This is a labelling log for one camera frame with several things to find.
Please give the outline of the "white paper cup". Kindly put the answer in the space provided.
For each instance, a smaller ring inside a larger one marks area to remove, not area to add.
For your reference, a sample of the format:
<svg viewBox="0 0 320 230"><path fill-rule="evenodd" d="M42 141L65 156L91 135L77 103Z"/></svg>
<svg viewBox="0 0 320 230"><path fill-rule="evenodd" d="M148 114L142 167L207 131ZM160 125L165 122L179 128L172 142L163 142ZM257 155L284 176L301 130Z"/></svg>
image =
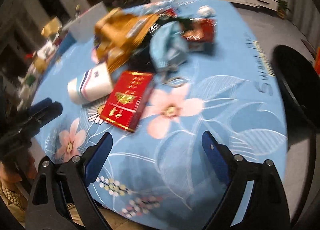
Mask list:
<svg viewBox="0 0 320 230"><path fill-rule="evenodd" d="M109 95L113 91L113 82L107 64L103 62L71 80L67 91L71 101L77 105Z"/></svg>

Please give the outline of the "red cigarette carton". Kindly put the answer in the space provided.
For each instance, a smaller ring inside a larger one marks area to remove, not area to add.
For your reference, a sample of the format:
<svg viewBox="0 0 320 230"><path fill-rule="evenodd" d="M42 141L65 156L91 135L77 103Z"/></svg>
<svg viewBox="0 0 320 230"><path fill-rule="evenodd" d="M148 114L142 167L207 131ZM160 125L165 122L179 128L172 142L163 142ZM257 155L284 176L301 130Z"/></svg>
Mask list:
<svg viewBox="0 0 320 230"><path fill-rule="evenodd" d="M109 95L100 118L133 133L154 87L153 73L123 72Z"/></svg>

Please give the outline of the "orange snack bag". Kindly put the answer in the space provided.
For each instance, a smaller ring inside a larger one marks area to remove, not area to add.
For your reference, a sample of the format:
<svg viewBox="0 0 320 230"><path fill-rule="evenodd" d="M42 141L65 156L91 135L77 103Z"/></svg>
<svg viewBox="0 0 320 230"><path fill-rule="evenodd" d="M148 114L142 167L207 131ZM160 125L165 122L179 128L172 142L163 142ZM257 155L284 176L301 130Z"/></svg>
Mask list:
<svg viewBox="0 0 320 230"><path fill-rule="evenodd" d="M96 55L99 61L106 63L109 73L129 60L158 19L159 15L155 13L137 16L115 8L96 22Z"/></svg>

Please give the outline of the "light blue bag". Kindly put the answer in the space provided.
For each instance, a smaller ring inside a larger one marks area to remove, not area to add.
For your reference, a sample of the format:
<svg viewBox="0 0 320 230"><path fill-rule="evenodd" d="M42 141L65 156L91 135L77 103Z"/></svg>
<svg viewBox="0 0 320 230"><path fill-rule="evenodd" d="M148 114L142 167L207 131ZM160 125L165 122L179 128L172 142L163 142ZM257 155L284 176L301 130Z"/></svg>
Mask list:
<svg viewBox="0 0 320 230"><path fill-rule="evenodd" d="M168 22L152 34L149 52L157 73L175 72L179 65L187 61L188 51L178 21Z"/></svg>

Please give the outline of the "red shiny snack packet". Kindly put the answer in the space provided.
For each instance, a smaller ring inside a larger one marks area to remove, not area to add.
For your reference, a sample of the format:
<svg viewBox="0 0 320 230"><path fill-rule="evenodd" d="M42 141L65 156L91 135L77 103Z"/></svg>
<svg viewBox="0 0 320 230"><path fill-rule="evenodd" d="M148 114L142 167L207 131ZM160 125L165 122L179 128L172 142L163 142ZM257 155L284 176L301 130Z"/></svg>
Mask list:
<svg viewBox="0 0 320 230"><path fill-rule="evenodd" d="M217 22L211 18L196 18L191 21L191 29L182 37L187 41L190 52L211 54L217 32Z"/></svg>

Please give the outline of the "white tissue ball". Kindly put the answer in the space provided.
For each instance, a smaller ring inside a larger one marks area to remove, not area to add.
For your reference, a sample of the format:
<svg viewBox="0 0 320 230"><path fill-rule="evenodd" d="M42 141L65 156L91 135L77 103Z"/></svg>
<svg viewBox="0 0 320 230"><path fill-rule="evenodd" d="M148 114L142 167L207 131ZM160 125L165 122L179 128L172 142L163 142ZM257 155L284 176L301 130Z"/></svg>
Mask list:
<svg viewBox="0 0 320 230"><path fill-rule="evenodd" d="M204 5L204 6L199 7L197 14L201 18L210 18L210 17L214 17L216 15L216 11L208 5Z"/></svg>

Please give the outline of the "black trash bin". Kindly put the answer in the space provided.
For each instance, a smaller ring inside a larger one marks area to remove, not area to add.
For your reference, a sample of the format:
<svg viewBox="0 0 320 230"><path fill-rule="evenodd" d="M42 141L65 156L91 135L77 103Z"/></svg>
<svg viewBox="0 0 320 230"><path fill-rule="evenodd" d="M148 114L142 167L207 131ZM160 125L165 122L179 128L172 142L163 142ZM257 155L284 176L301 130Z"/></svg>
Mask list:
<svg viewBox="0 0 320 230"><path fill-rule="evenodd" d="M278 45L271 66L284 103L287 125L306 124L319 132L319 76L298 51Z"/></svg>

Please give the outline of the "blue floral tablecloth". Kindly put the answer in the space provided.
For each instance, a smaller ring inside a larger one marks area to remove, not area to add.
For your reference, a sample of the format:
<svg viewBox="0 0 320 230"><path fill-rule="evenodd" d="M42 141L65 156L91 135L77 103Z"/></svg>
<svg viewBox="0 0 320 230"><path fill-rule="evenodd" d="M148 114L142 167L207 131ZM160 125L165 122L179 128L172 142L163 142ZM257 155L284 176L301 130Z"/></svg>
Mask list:
<svg viewBox="0 0 320 230"><path fill-rule="evenodd" d="M174 2L180 16L193 17L201 6L216 12L217 38L209 53L191 52L178 67L177 80L156 84L135 132L100 119L105 99L80 106L67 84L89 70L93 43L72 45L35 95L63 106L61 116L35 137L54 162L77 134L74 149L84 152L108 132L113 148L89 186L93 198L128 219L155 229L200 229L214 211L226 185L211 167L201 144L209 131L233 154L250 162L274 162L285 174L287 129L283 101L268 61L237 9L221 0Z"/></svg>

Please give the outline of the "white cardboard box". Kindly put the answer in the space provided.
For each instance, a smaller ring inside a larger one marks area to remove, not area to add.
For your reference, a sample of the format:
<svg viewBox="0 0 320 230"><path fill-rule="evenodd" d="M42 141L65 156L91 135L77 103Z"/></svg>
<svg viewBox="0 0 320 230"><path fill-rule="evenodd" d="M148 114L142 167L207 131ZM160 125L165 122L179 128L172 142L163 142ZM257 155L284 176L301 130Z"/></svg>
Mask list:
<svg viewBox="0 0 320 230"><path fill-rule="evenodd" d="M72 21L67 30L77 42L85 43L93 37L95 24L107 13L105 4L99 2Z"/></svg>

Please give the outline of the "potted plant right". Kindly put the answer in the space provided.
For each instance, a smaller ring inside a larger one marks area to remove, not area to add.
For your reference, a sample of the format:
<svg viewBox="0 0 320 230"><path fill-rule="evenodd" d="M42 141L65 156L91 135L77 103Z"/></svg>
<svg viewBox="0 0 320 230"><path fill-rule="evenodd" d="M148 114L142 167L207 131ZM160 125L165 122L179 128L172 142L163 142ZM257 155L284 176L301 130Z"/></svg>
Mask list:
<svg viewBox="0 0 320 230"><path fill-rule="evenodd" d="M277 15L281 19L285 19L287 16L287 12L290 12L288 4L284 0L278 1Z"/></svg>

